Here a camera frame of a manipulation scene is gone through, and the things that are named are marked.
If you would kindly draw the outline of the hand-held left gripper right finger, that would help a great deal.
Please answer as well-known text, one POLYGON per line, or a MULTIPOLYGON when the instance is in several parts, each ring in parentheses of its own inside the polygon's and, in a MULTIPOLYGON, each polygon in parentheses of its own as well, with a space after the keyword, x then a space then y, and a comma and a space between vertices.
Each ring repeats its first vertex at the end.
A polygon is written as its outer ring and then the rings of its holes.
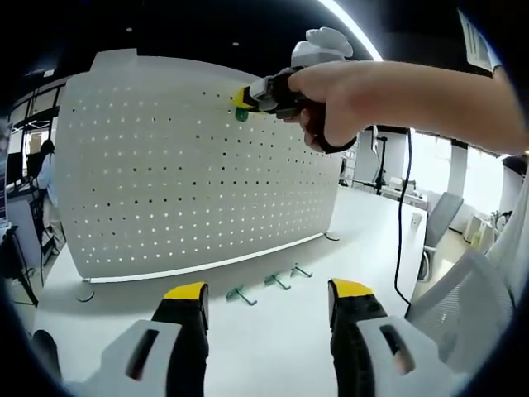
POLYGON ((428 336, 386 314, 361 283, 331 279, 328 292, 339 396, 446 395, 446 365, 428 336))

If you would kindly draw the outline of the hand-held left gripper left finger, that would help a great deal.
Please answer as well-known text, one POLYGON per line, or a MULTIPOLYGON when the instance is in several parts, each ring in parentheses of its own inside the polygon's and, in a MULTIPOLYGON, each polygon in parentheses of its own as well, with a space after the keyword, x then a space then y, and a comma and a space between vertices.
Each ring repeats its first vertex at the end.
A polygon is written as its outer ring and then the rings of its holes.
POLYGON ((150 320, 139 320, 102 352, 83 396, 203 396, 209 346, 208 285, 168 291, 150 320))

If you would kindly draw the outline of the person's right hand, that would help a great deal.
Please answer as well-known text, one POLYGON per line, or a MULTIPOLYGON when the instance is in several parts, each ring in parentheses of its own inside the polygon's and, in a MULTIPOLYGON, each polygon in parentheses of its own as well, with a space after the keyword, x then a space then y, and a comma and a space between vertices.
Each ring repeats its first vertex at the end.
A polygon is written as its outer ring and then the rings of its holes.
POLYGON ((374 124, 372 63, 330 62, 302 69, 288 78, 295 93, 326 105, 323 136, 334 147, 343 146, 374 124))

